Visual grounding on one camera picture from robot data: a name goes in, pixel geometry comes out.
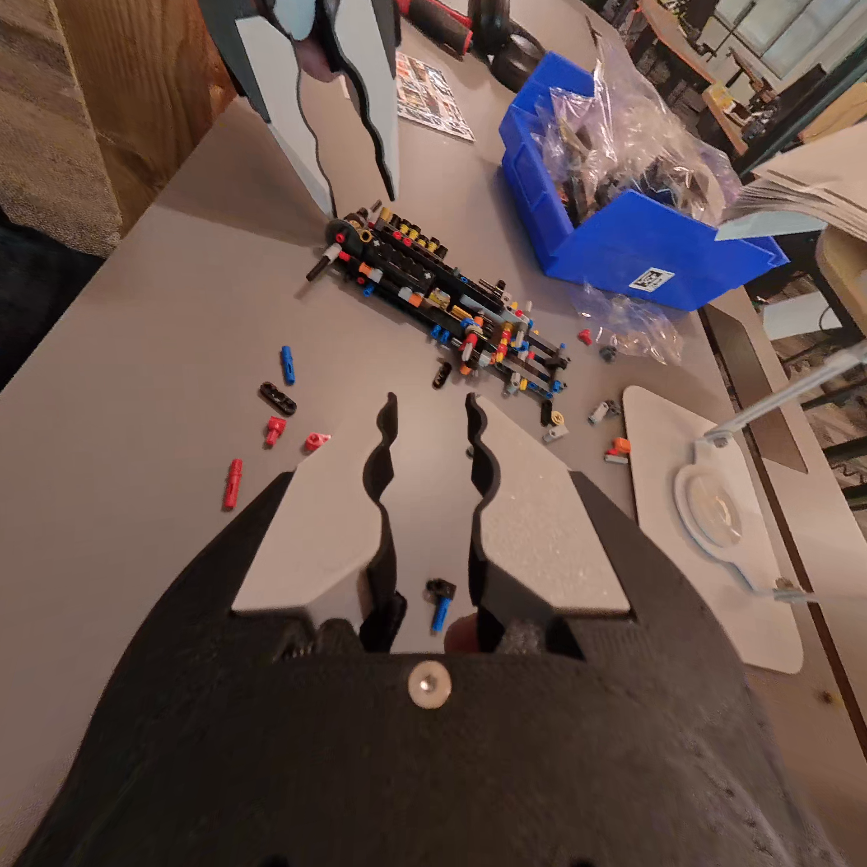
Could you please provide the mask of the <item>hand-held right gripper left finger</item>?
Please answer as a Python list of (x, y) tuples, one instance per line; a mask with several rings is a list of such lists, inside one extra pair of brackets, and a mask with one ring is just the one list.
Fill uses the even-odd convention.
[(372, 615), (396, 592), (382, 495), (398, 401), (356, 408), (294, 471), (233, 601), (238, 615)]

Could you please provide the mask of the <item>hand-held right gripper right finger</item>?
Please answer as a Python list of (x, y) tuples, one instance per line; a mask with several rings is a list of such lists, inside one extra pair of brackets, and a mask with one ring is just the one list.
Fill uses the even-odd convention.
[(489, 615), (623, 615), (629, 602), (570, 471), (484, 396), (466, 396), (472, 604)]

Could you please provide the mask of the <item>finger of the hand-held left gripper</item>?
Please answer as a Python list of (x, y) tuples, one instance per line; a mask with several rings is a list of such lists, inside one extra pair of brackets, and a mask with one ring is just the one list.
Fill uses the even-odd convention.
[(312, 200), (333, 218), (333, 192), (319, 161), (317, 137), (303, 114), (301, 71), (290, 39), (261, 16), (237, 19), (236, 28), (264, 102), (269, 130)]
[(388, 199), (399, 193), (396, 49), (400, 12), (393, 1), (326, 1), (326, 32), (337, 68), (350, 80)]

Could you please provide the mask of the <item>multicolour lego technic chassis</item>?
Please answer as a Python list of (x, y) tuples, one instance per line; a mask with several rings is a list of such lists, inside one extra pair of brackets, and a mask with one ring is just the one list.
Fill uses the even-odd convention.
[(324, 251), (305, 276), (335, 269), (366, 298), (378, 297), (450, 351), (461, 376), (493, 371), (507, 396), (553, 401), (568, 387), (563, 342), (542, 336), (532, 300), (514, 299), (503, 280), (473, 280), (447, 260), (447, 247), (380, 202), (332, 219)]

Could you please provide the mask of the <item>lego sticker sheet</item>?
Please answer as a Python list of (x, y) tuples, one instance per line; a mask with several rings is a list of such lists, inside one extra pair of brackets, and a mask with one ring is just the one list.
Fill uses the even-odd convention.
[(475, 142), (441, 70), (398, 51), (396, 75), (399, 118), (442, 135)]

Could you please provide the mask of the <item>black lego tyre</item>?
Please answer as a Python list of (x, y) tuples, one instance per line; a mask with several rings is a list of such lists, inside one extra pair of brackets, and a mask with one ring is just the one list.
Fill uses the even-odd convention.
[(493, 56), (513, 31), (510, 1), (468, 1), (472, 44), (484, 56)]
[(545, 54), (546, 48), (536, 37), (524, 29), (517, 29), (491, 57), (491, 74), (501, 85), (518, 93)]

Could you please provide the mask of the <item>plastic bags of lego parts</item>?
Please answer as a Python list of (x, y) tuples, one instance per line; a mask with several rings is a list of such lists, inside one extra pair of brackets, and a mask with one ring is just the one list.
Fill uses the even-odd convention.
[(536, 99), (531, 131), (571, 225), (628, 191), (719, 225), (741, 190), (729, 157), (688, 130), (619, 37), (592, 35), (593, 93), (548, 86)]

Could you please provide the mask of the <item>black cylindrical grip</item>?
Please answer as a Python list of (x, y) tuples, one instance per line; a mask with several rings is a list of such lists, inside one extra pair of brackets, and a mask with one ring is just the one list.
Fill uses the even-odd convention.
[(457, 57), (472, 46), (472, 21), (439, 1), (397, 1), (400, 14), (429, 40)]

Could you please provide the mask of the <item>wooden cabinet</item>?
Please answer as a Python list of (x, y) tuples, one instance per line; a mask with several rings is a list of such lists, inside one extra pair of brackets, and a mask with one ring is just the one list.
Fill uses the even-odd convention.
[(236, 97), (195, 1), (52, 2), (121, 237)]

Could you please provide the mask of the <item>grey flat stand base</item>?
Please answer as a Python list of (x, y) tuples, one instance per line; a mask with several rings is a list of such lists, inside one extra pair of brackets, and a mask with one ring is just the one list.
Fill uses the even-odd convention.
[[(804, 650), (792, 606), (747, 593), (729, 566), (699, 548), (678, 515), (675, 476), (692, 462), (693, 442), (713, 422), (638, 386), (625, 389), (623, 412), (632, 445), (630, 466), (642, 531), (697, 590), (744, 663), (789, 675), (798, 673)], [(721, 475), (738, 504), (746, 507), (746, 523), (757, 536), (743, 570), (761, 588), (778, 587), (783, 573), (743, 450), (734, 440), (718, 456)]]

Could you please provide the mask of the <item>magnifying glass on stand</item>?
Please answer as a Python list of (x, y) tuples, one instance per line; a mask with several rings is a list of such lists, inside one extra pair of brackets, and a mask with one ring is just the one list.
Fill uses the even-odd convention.
[(795, 400), (805, 392), (865, 363), (866, 341), (837, 351), (825, 363), (796, 382), (742, 409), (731, 420), (708, 429), (692, 444), (692, 462), (683, 466), (673, 483), (674, 500), (681, 523), (710, 558), (729, 566), (747, 593), (756, 598), (799, 604), (864, 603), (865, 595), (815, 593), (794, 588), (761, 588), (753, 584), (743, 567), (757, 542), (746, 523), (746, 507), (727, 487), (718, 454), (734, 435), (753, 421)]

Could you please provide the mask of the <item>clear empty plastic bag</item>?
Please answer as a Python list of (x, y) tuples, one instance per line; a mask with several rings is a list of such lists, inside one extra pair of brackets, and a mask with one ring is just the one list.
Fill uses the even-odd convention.
[(683, 339), (662, 307), (586, 283), (572, 287), (569, 299), (578, 317), (578, 332), (590, 329), (593, 345), (599, 349), (610, 344), (616, 347), (617, 357), (681, 365)]

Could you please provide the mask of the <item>blue plastic bin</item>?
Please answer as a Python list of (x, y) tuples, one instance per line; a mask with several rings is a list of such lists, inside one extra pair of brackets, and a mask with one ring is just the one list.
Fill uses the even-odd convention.
[(790, 264), (772, 237), (717, 240), (715, 228), (639, 191), (574, 226), (531, 135), (536, 103), (550, 106), (556, 86), (594, 94), (591, 73), (550, 51), (499, 126), (504, 181), (547, 277), (689, 312)]

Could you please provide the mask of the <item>background office desk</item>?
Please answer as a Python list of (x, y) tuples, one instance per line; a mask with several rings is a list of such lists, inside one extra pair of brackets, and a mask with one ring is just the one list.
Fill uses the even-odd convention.
[(696, 131), (745, 178), (777, 153), (865, 117), (865, 2), (636, 2), (630, 53), (694, 93)]

